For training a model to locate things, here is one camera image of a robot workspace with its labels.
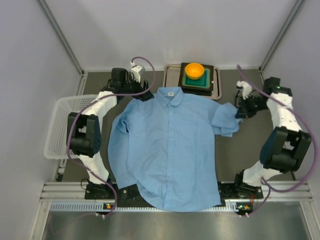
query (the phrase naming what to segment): white wall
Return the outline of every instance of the white wall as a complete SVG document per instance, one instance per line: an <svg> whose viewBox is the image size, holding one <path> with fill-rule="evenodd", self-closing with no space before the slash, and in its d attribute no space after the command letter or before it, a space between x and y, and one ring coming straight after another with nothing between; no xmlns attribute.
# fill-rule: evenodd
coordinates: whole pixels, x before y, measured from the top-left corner
<svg viewBox="0 0 320 240"><path fill-rule="evenodd" d="M281 85L292 89L293 107L312 127L320 143L320 1L307 0L284 37L264 77L281 78ZM313 161L313 146L298 177L305 175ZM320 167L309 180L312 195L320 211Z"/></svg>
<svg viewBox="0 0 320 240"><path fill-rule="evenodd" d="M46 0L87 71L200 62L262 64L296 0Z"/></svg>
<svg viewBox="0 0 320 240"><path fill-rule="evenodd" d="M0 238L24 240L57 169L43 154L54 104L80 76L37 1L2 1L0 32Z"/></svg>

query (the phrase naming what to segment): light blue button-up shirt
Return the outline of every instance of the light blue button-up shirt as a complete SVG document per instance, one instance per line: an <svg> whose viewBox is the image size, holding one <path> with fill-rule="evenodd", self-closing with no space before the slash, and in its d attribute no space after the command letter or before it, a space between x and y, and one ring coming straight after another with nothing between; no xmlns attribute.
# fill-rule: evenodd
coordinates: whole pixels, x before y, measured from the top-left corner
<svg viewBox="0 0 320 240"><path fill-rule="evenodd" d="M116 117L108 159L118 187L137 184L141 196L166 211L199 211L221 204L215 134L239 129L237 109L160 87L155 98L133 99Z"/></svg>

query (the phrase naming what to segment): shirt collar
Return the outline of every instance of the shirt collar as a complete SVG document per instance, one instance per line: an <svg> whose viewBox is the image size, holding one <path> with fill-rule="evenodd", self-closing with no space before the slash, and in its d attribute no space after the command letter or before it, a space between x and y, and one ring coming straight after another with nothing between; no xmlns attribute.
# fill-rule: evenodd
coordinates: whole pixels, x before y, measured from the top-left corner
<svg viewBox="0 0 320 240"><path fill-rule="evenodd" d="M159 87L155 94L155 99L157 99L163 107L166 107L169 103L172 106L178 106L183 98L184 92L181 87Z"/></svg>

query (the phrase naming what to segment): shirt sleeve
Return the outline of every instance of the shirt sleeve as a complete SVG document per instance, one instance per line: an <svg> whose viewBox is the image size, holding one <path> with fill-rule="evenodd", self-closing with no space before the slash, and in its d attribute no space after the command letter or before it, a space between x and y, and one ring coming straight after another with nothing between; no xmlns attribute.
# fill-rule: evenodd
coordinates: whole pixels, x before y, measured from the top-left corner
<svg viewBox="0 0 320 240"><path fill-rule="evenodd" d="M238 123L241 121L241 119L235 118L236 113L237 108L229 102L219 105L211 122L214 133L224 137L232 137L232 134L239 130Z"/></svg>
<svg viewBox="0 0 320 240"><path fill-rule="evenodd" d="M108 144L108 160L119 189L136 184L137 181L128 172L129 130L132 111L136 107L133 99L113 123Z"/></svg>

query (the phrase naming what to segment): yellow bowl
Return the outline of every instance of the yellow bowl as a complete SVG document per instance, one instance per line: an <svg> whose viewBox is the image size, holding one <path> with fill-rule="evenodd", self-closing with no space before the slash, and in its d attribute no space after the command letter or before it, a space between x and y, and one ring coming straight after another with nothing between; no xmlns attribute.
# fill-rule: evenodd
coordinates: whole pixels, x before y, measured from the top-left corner
<svg viewBox="0 0 320 240"><path fill-rule="evenodd" d="M205 68L199 63L193 62L189 63L184 69L188 78L192 80L197 80L202 77L205 73Z"/></svg>

